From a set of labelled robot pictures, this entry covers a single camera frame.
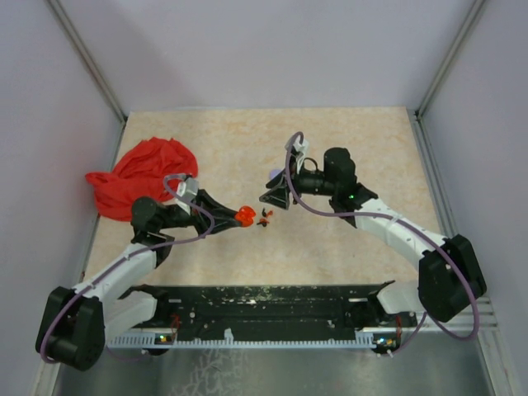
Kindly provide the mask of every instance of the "red cloth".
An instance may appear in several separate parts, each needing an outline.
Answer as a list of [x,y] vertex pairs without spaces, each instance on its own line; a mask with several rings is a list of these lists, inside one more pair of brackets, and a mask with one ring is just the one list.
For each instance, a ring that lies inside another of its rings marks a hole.
[[[96,207],[101,216],[130,221],[134,201],[150,196],[164,202],[171,195],[163,188],[163,177],[172,173],[198,175],[195,156],[174,139],[151,138],[132,148],[112,172],[90,172],[88,183],[94,187]],[[178,180],[169,182],[176,190]]]

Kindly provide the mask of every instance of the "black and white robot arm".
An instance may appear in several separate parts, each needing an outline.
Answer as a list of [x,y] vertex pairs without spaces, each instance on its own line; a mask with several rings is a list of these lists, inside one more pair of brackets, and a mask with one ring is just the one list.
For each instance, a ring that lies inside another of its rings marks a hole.
[[[312,158],[307,158],[309,144],[306,139],[298,136],[286,147],[289,146],[293,154],[289,166],[266,184],[269,190],[260,201],[287,210],[291,193],[286,182],[286,172],[289,172],[299,197],[302,194],[329,196],[334,213],[353,212],[354,216],[342,218],[353,227],[375,235],[413,264],[418,271],[418,280],[393,282],[377,294],[377,300],[387,314],[425,310],[434,319],[445,323],[469,305],[468,294],[460,280],[446,260],[430,243],[426,243],[427,239],[453,260],[475,299],[486,292],[486,283],[470,241],[461,235],[448,238],[428,231],[388,207],[377,194],[357,181],[356,165],[346,148],[327,150],[323,170],[320,170]],[[316,169],[304,167],[307,159],[316,164]]]
[[[237,211],[199,190],[195,179],[180,182],[177,194],[208,212],[214,219],[212,228],[208,216],[183,200],[163,205],[148,197],[139,198],[132,207],[131,244],[90,279],[71,289],[58,287],[49,295],[35,344],[41,355],[44,352],[43,358],[87,370],[97,361],[106,342],[142,322],[167,317],[166,292],[146,285],[130,292],[132,285],[168,257],[174,238],[162,233],[163,229],[194,227],[199,235],[205,235],[243,226]],[[61,315],[67,304],[71,304],[70,308]]]

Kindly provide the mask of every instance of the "table top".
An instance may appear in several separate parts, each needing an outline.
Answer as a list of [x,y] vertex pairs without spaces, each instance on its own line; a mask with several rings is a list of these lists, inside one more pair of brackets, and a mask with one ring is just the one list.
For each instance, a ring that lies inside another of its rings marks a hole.
[[[174,138],[192,151],[200,188],[232,209],[258,201],[271,169],[284,167],[285,143],[302,130],[309,156],[323,163],[331,147],[346,147],[358,181],[410,220],[438,232],[408,114],[403,107],[304,108],[135,112],[118,160],[142,139]],[[319,210],[328,198],[305,196]],[[413,266],[379,239],[345,221],[293,205],[273,208],[268,227],[230,229],[196,243],[175,246],[169,258],[140,283],[150,285],[369,284],[417,277]],[[176,238],[196,235],[174,229]],[[132,238],[126,222],[101,218],[86,275],[113,261]]]

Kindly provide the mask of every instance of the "white wall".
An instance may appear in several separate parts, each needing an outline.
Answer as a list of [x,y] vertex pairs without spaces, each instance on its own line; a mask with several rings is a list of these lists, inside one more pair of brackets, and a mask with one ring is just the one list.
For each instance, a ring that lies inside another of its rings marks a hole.
[[528,2],[489,2],[425,124],[521,380],[528,357]]
[[416,108],[471,0],[63,0],[126,111]]
[[45,2],[3,2],[0,54],[0,393],[20,396],[47,295],[82,268],[84,173],[110,166],[120,126]]

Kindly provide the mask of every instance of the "wooden table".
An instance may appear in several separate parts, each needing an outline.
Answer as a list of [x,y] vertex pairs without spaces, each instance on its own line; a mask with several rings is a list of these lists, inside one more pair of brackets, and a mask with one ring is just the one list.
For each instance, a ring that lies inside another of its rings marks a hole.
[[[153,136],[181,141],[195,155],[200,188],[233,209],[264,204],[258,197],[273,168],[283,168],[285,143],[302,130],[309,156],[347,147],[358,180],[389,206],[438,231],[408,114],[402,107],[207,110],[133,113],[118,159]],[[328,198],[306,196],[331,211]],[[299,206],[274,209],[268,227],[230,229],[197,243],[176,246],[141,283],[151,285],[331,285],[409,280],[414,268],[369,234],[339,219],[310,214]],[[168,232],[177,238],[194,229]],[[93,275],[130,242],[128,223],[101,218],[87,266]]]

